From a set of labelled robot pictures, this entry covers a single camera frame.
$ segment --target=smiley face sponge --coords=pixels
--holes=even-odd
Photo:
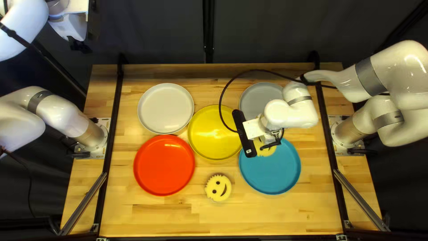
[[[232,183],[229,178],[223,175],[212,176],[205,187],[207,197],[215,202],[226,200],[232,192]]]

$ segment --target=plate rim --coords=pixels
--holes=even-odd
[[[297,174],[295,175],[293,182],[292,182],[290,185],[288,185],[288,186],[287,186],[287,188],[285,188],[284,190],[281,190],[281,191],[279,191],[279,192],[274,192],[274,193],[262,192],[259,188],[256,188],[256,187],[254,187],[252,184],[250,184],[250,183],[247,181],[247,178],[245,178],[245,175],[244,175],[244,174],[243,174],[243,172],[242,172],[241,156],[242,156],[242,155],[244,155],[244,156],[245,156],[244,151],[243,151],[243,150],[241,150],[241,151],[240,151],[240,153],[239,153],[238,166],[239,166],[239,172],[240,172],[240,174],[241,174],[242,178],[245,180],[245,182],[246,182],[250,187],[252,187],[254,190],[256,190],[256,191],[258,191],[258,192],[260,192],[260,193],[263,193],[263,194],[266,194],[266,195],[271,195],[271,196],[274,196],[274,195],[280,195],[280,194],[286,193],[286,192],[288,192],[289,190],[291,190],[294,186],[296,186],[297,182],[299,181],[300,174],[301,174],[301,172],[302,172],[302,161],[300,160],[299,153],[297,152],[297,150],[296,150],[296,148],[294,147],[294,145],[293,145],[291,142],[289,142],[288,140],[286,140],[286,139],[282,139],[282,140],[281,140],[281,143],[282,143],[283,145],[286,145],[286,146],[287,146],[287,147],[289,147],[290,149],[292,149],[292,151],[296,154],[296,157],[297,157],[297,160],[298,160],[298,162],[297,162],[297,165],[298,165],[298,167],[297,167],[297,168],[298,168],[298,172],[297,172]]]
[[[187,139],[189,140],[189,145],[190,145],[190,147],[192,148],[192,150],[196,153],[196,154],[198,154],[198,155],[200,155],[201,157],[203,157],[203,158],[205,158],[205,159],[207,159],[207,160],[210,160],[210,161],[215,161],[215,162],[219,162],[219,161],[223,161],[223,160],[226,160],[226,159],[229,159],[230,157],[232,157],[232,156],[234,156],[234,155],[236,155],[237,153],[239,153],[239,151],[242,149],[242,146],[241,147],[239,147],[232,155],[230,155],[230,156],[228,156],[228,157],[225,157],[225,158],[209,158],[209,157],[207,157],[207,156],[205,156],[205,155],[202,155],[194,146],[193,146],[193,141],[191,141],[191,137],[190,137],[190,126],[191,126],[191,124],[192,124],[192,120],[193,120],[193,117],[196,115],[196,114],[198,114],[198,112],[199,111],[201,111],[201,110],[203,110],[203,109],[205,109],[205,108],[212,108],[212,106],[215,106],[215,108],[218,110],[218,105],[208,105],[208,106],[205,106],[204,108],[202,108],[202,109],[200,109],[200,110],[198,110],[193,116],[192,116],[192,119],[190,120],[190,122],[189,122],[189,127],[187,128]],[[227,108],[227,109],[229,109],[230,110],[230,113],[232,114],[232,111],[233,111],[233,109],[232,108],[230,108],[230,107],[228,107],[228,106],[225,106],[225,105],[221,105],[222,107],[225,107],[225,108]]]
[[[173,141],[181,142],[180,144],[190,154],[191,160],[193,162],[192,170],[191,170],[191,173],[190,173],[190,176],[189,176],[188,180],[185,182],[185,184],[182,187],[180,187],[179,189],[177,189],[176,191],[171,192],[171,193],[157,193],[157,192],[152,191],[151,189],[147,188],[145,185],[142,185],[140,183],[140,179],[137,177],[137,172],[136,172],[136,165],[137,165],[137,161],[136,160],[137,160],[137,156],[139,156],[139,154],[143,150],[145,150],[148,145],[150,145],[150,144],[152,144],[152,143],[154,143],[156,141],[162,140],[162,139],[170,139],[170,140],[173,140]],[[141,147],[138,149],[137,154],[134,157],[134,163],[133,163],[133,166],[132,166],[132,169],[133,169],[132,171],[134,173],[134,178],[135,178],[135,181],[138,183],[138,186],[141,187],[147,193],[155,195],[155,196],[170,196],[170,195],[173,195],[173,194],[178,193],[179,191],[183,190],[189,184],[190,180],[192,179],[192,177],[193,177],[193,175],[195,173],[195,167],[196,167],[196,160],[195,160],[194,152],[193,152],[192,148],[189,148],[189,147],[190,147],[189,144],[185,140],[179,138],[178,136],[174,136],[174,135],[159,135],[159,136],[152,137],[149,140],[147,140],[146,142],[144,142],[141,145]]]
[[[142,105],[142,103],[143,103],[143,98],[144,98],[144,97],[146,97],[146,98],[147,98],[147,96],[148,96],[148,95],[150,95],[150,94],[151,94],[155,89],[162,88],[162,86],[161,86],[161,85],[169,85],[169,86],[173,86],[173,87],[175,87],[177,90],[184,90],[184,92],[185,92],[185,93],[190,97],[190,100],[191,100],[191,102],[192,102],[192,112],[191,112],[191,115],[190,115],[190,117],[188,118],[188,120],[187,120],[186,124],[185,124],[185,125],[183,125],[182,127],[180,127],[179,129],[174,130],[173,132],[167,132],[167,133],[156,132],[155,130],[152,130],[152,129],[148,128],[148,127],[143,123],[142,118],[141,118],[141,114],[140,114],[140,106],[141,106],[141,105]],[[148,90],[146,90],[146,91],[144,92],[144,94],[140,97],[140,99],[139,99],[139,101],[138,101],[138,105],[137,105],[137,116],[138,116],[138,120],[140,121],[140,123],[143,125],[143,127],[144,127],[144,128],[146,128],[146,129],[147,129],[147,130],[149,130],[150,132],[155,133],[155,134],[158,134],[158,135],[169,135],[169,134],[172,134],[172,133],[175,133],[175,132],[177,132],[177,131],[182,130],[183,128],[185,128],[185,127],[186,127],[186,125],[187,125],[187,124],[189,124],[190,120],[191,120],[191,119],[192,119],[192,117],[193,117],[194,112],[195,112],[195,102],[193,101],[193,97],[192,97],[192,95],[189,93],[189,91],[188,91],[188,90],[186,90],[186,88],[184,88],[183,86],[181,86],[181,85],[179,85],[179,84],[175,84],[175,83],[160,83],[160,84],[156,84],[156,85],[154,85],[154,86],[150,87],[150,88],[149,88]]]

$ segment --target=wooden table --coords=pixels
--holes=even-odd
[[[313,69],[311,63],[262,64],[163,64],[125,65],[125,77],[100,235],[106,237],[213,236],[213,235],[308,235],[342,232],[321,120],[311,129],[288,129],[284,138],[297,149],[302,172],[288,192],[267,196],[253,190],[242,178],[238,156],[222,164],[210,164],[195,154],[196,169],[189,185],[177,194],[156,197],[143,191],[133,175],[134,156],[155,134],[146,130],[136,115],[142,94],[153,85],[173,82],[193,97],[195,113],[218,104],[220,93],[236,73],[268,69],[292,77]],[[321,63],[321,69],[339,71],[341,63]],[[250,85],[269,81],[285,86],[288,81],[265,73],[251,73],[233,82],[223,105],[238,108],[239,97]],[[109,117],[116,85],[116,65],[94,65],[84,113]],[[324,88],[328,114],[348,114],[352,104],[334,89]],[[315,108],[314,87],[309,87]],[[177,135],[187,140],[187,128]],[[375,190],[365,157],[338,157],[340,171],[380,215]],[[75,160],[62,216],[62,225],[100,175],[103,160]],[[208,200],[204,186],[213,173],[231,178],[233,189],[224,203]],[[345,191],[349,219],[355,227],[375,229]],[[93,223],[96,198],[73,233],[87,232]]]

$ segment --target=yellow sponge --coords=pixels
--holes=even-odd
[[[254,139],[253,142],[254,142],[254,146],[256,147],[257,156],[259,156],[259,157],[268,157],[268,156],[272,155],[276,150],[276,146],[273,146],[271,148],[266,148],[266,149],[263,149],[261,151],[260,147],[264,146],[264,144],[262,143],[260,138]]]
[[[232,192],[232,183],[229,178],[223,175],[212,176],[205,187],[207,197],[215,202],[226,200]]]

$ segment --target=black cable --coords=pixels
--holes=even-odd
[[[30,202],[31,187],[33,185],[33,177],[31,176],[30,169],[28,169],[28,166],[24,162],[22,162],[19,157],[15,156],[15,154],[12,154],[10,151],[3,149],[3,147],[0,146],[0,156],[3,153],[6,153],[8,156],[10,156],[12,159],[14,159],[16,162],[18,162],[21,166],[23,166],[26,169],[29,177],[29,186],[28,186],[28,194],[27,194],[28,208],[30,210],[31,216],[33,218],[36,218],[36,216],[34,215],[33,209],[31,208],[31,202]]]
[[[369,150],[369,149],[348,149],[348,154],[371,154],[371,155],[377,155],[376,150]]]
[[[229,82],[227,82],[227,84],[226,84],[226,86],[223,88],[223,91],[221,92],[221,95],[220,95],[220,99],[219,99],[219,102],[218,102],[218,112],[219,112],[219,114],[220,114],[220,119],[221,119],[221,122],[223,122],[223,125],[224,126],[226,126],[226,128],[227,129],[229,129],[230,131],[232,131],[232,132],[235,132],[235,133],[238,133],[236,130],[233,130],[232,128],[230,128],[227,124],[226,124],[226,122],[224,122],[224,119],[223,119],[223,115],[221,114],[221,101],[222,101],[222,99],[223,99],[223,95],[224,95],[224,92],[226,92],[226,89],[227,89],[227,87],[236,79],[236,78],[238,78],[238,77],[240,77],[240,76],[242,76],[242,75],[244,75],[244,74],[246,74],[246,73],[249,73],[249,72],[265,72],[265,73],[270,73],[270,74],[272,74],[272,75],[276,75],[276,76],[279,76],[279,77],[281,77],[281,78],[284,78],[284,79],[288,79],[288,80],[291,80],[291,81],[294,81],[294,82],[297,82],[297,83],[301,83],[301,84],[304,84],[304,85],[315,85],[315,83],[311,83],[311,82],[308,82],[307,80],[306,80],[306,78],[303,76],[303,74],[300,76],[300,80],[298,80],[298,79],[294,79],[294,78],[292,78],[292,77],[288,77],[288,76],[285,76],[285,75],[282,75],[282,74],[280,74],[280,73],[277,73],[277,72],[273,72],[273,71],[270,71],[270,70],[266,70],[266,69],[250,69],[250,70],[246,70],[246,71],[243,71],[243,72],[241,72],[241,73],[238,73],[237,75],[235,75],[232,79],[230,79],[229,80]],[[326,87],[326,88],[332,88],[332,89],[337,89],[336,87],[334,87],[334,86],[328,86],[328,85],[321,85],[322,87]]]

